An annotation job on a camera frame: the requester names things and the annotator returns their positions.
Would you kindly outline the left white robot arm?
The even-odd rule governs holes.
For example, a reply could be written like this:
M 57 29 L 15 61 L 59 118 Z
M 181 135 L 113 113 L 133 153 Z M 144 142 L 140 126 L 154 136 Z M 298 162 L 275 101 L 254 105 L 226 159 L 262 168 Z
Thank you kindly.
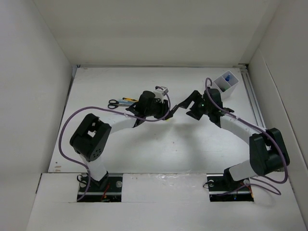
M 92 113 L 87 114 L 69 141 L 74 151 L 81 156 L 81 163 L 89 172 L 89 181 L 95 190 L 104 190 L 108 183 L 109 173 L 101 155 L 109 135 L 127 128 L 136 128 L 143 122 L 150 122 L 148 117 L 153 117 L 153 122 L 165 120 L 170 112 L 170 100 L 164 99 L 167 94 L 166 87 L 156 87 L 155 91 L 144 91 L 138 101 L 126 109 L 129 114 L 94 106 L 80 109 L 80 111 L 97 109 L 115 114 L 106 122 Z

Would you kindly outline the white three-compartment container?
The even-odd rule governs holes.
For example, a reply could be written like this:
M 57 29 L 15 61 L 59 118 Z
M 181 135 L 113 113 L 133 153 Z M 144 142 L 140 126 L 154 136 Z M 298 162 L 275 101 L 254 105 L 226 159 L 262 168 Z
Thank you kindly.
M 228 74 L 231 75 L 231 78 L 229 81 L 226 81 L 225 77 Z M 218 89 L 221 95 L 221 99 L 224 100 L 232 95 L 238 83 L 239 79 L 231 71 L 227 71 L 212 81 L 212 88 Z M 227 90 L 225 92 L 222 92 L 221 88 L 226 88 Z

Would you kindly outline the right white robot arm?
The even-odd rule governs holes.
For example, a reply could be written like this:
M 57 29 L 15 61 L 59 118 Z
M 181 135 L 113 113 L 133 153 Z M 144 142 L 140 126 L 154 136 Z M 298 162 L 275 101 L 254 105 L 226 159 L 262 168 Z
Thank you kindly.
M 248 178 L 266 178 L 276 170 L 287 170 L 290 158 L 281 132 L 276 128 L 261 128 L 239 118 L 232 109 L 223 107 L 217 89 L 207 88 L 203 94 L 195 90 L 179 107 L 188 109 L 186 114 L 196 120 L 203 115 L 208 116 L 217 127 L 248 144 L 248 160 L 224 170 L 222 183 L 230 191 Z

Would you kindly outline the yellow black utility knife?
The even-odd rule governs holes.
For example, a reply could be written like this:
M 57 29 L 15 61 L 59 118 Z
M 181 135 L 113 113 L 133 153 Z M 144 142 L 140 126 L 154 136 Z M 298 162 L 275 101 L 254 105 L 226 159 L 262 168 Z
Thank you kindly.
M 125 101 L 131 101 L 131 102 L 137 102 L 137 101 L 138 101 L 138 100 L 136 100 L 136 99 L 125 98 L 125 97 L 123 97 L 122 99 L 125 100 Z

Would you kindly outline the blue grey pen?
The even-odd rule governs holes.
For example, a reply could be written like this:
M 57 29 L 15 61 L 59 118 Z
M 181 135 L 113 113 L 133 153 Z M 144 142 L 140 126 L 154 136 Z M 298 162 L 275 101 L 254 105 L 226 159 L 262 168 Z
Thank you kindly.
M 124 104 L 124 105 L 133 105 L 134 103 L 137 103 L 137 101 L 130 101 L 130 100 L 118 100 L 119 104 Z

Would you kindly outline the aluminium side rail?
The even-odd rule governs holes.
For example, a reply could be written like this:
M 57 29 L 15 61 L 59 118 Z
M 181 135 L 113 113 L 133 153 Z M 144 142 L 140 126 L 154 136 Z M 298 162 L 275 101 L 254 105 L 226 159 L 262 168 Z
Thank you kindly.
M 247 95 L 248 95 L 248 99 L 249 99 L 250 105 L 251 105 L 253 113 L 254 113 L 256 124 L 259 127 L 265 127 L 265 122 L 264 122 L 264 119 L 263 119 L 263 116 L 262 116 L 262 113 L 261 113 L 261 110 L 260 110 L 260 107 L 259 107 L 259 104 L 258 104 L 258 101 L 257 101 L 257 97 L 256 97 L 256 94 L 255 94 L 253 85 L 252 85 L 252 81 L 250 79 L 250 75 L 249 75 L 247 65 L 241 64 L 238 67 L 240 69 L 240 73 L 241 73 L 241 76 L 242 76 L 242 79 L 243 79 L 243 83 L 245 85 L 245 89 L 246 89 L 246 92 L 247 92 Z

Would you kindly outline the black handled scissors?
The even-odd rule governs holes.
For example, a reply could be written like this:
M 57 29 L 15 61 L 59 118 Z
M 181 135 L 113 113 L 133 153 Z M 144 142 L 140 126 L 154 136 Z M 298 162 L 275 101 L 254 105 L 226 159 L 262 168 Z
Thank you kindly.
M 116 109 L 116 108 L 118 108 L 119 106 L 120 106 L 120 103 L 119 103 L 119 101 L 117 101 L 117 100 L 111 99 L 111 100 L 109 100 L 109 102 L 108 102 L 108 108 L 109 108 L 109 109 Z

